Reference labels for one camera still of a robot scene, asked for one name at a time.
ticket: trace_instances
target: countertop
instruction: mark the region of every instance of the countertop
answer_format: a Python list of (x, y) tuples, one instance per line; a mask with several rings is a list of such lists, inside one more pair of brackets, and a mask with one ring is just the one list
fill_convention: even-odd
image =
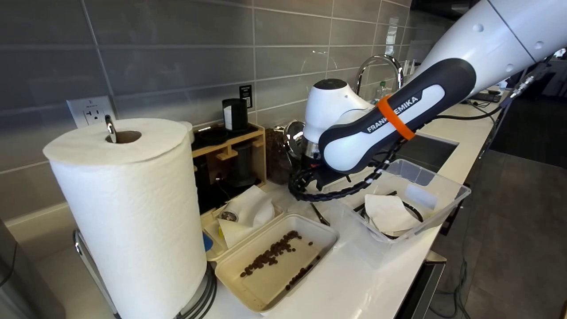
[[(482, 115), (468, 104), (457, 104), (443, 113)], [(495, 122), (480, 120), (433, 120), (418, 134), (457, 143), (452, 156), (440, 168), (440, 175), (465, 182)], [(305, 203), (296, 203), (284, 186), (268, 182), (273, 202), (291, 210), (309, 214)], [(362, 196), (321, 203), (321, 212), (340, 232), (340, 241), (300, 285), (266, 313), (254, 313), (220, 285), (216, 301), (208, 317), (394, 317), (417, 271), (420, 269), (438, 228), (397, 244), (376, 244), (346, 210)], [(29, 251), (48, 285), (62, 299), (68, 317), (112, 319), (71, 244), (75, 228), (68, 205), (48, 207), (37, 214), (7, 221), (14, 237)]]

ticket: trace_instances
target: baking tray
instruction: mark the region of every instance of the baking tray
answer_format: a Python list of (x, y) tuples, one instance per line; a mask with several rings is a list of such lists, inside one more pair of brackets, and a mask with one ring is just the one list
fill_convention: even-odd
[(282, 214), (222, 255), (215, 273), (248, 308), (264, 312), (293, 290), (337, 239), (335, 228)]

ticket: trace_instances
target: paper towel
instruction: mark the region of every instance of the paper towel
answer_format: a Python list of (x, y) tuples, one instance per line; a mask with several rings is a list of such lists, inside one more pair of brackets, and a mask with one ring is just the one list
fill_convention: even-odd
[(119, 313), (176, 317), (206, 271), (190, 129), (160, 118), (115, 127), (142, 136), (110, 143), (105, 125), (87, 125), (45, 154)]
[(420, 225), (420, 221), (408, 212), (399, 196), (367, 193), (365, 210), (369, 218), (372, 218), (378, 230), (390, 235)]
[(275, 207), (266, 191), (259, 186), (250, 186), (241, 195), (234, 196), (225, 210), (236, 214), (238, 221), (247, 226), (259, 226), (275, 216)]

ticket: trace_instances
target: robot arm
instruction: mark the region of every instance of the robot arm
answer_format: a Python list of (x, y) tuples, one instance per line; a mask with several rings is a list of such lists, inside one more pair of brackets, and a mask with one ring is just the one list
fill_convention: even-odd
[(480, 0), (431, 49), (413, 79), (371, 106), (340, 79), (319, 81), (305, 115), (316, 156), (337, 172), (356, 172), (388, 143), (567, 44), (566, 0)]

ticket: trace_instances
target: faucet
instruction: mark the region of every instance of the faucet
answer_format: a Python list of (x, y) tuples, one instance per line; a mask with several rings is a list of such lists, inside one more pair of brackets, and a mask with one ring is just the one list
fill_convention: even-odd
[(358, 69), (356, 72), (356, 81), (355, 81), (355, 92), (360, 94), (360, 86), (362, 86), (362, 76), (364, 72), (369, 69), (369, 65), (374, 62), (374, 60), (388, 60), (388, 63), (395, 69), (395, 83), (397, 83), (397, 88), (401, 88), (404, 85), (404, 67), (401, 65), (401, 62), (392, 56), (392, 55), (372, 55), (369, 56)]

